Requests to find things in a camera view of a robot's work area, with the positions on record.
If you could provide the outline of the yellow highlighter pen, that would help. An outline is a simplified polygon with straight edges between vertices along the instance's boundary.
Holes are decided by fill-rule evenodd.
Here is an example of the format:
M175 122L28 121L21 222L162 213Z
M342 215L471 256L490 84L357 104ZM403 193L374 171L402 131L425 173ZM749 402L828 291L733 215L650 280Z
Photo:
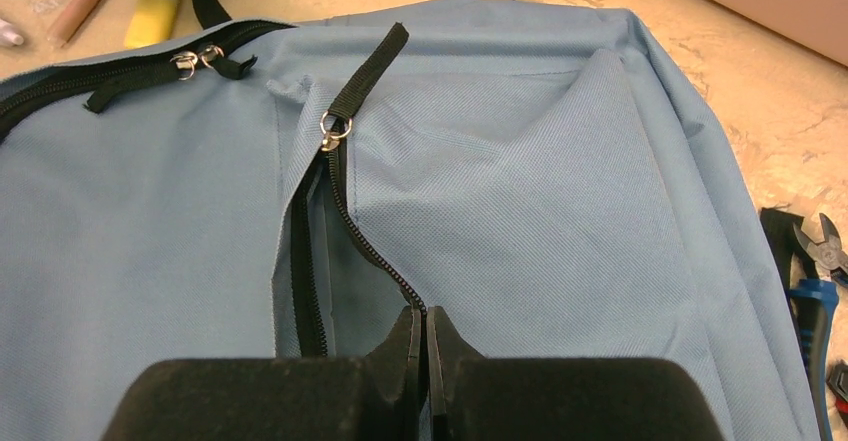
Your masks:
M137 49L167 41L172 33L180 0L137 0L124 46Z

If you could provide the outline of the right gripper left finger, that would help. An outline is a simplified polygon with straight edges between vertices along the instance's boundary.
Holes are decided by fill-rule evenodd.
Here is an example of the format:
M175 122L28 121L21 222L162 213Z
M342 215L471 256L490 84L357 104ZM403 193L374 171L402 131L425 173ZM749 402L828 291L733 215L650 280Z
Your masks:
M424 403L424 323L411 307L365 357L374 391L366 397L362 440L416 440Z

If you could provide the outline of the blue student backpack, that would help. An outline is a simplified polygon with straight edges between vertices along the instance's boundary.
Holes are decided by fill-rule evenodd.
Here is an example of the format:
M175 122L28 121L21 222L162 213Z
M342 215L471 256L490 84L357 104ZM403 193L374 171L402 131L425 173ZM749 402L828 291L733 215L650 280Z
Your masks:
M100 437L173 358L332 355L409 302L494 357L668 359L727 440L815 440L715 114L624 9L226 23L1 85L1 436Z

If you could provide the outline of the orange marker pen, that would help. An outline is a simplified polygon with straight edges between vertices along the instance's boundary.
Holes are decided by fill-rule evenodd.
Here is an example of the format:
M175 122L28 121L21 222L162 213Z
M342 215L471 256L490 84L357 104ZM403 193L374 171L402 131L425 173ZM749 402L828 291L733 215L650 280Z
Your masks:
M53 46L66 45L97 8L102 0L70 0L47 31L47 40Z

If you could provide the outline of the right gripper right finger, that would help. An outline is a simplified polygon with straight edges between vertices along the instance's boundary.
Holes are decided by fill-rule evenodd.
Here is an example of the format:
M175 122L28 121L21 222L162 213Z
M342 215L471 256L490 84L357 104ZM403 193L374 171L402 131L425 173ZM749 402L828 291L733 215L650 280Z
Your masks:
M446 310L426 318L431 432L435 440L483 440L491 414L487 359L459 333Z

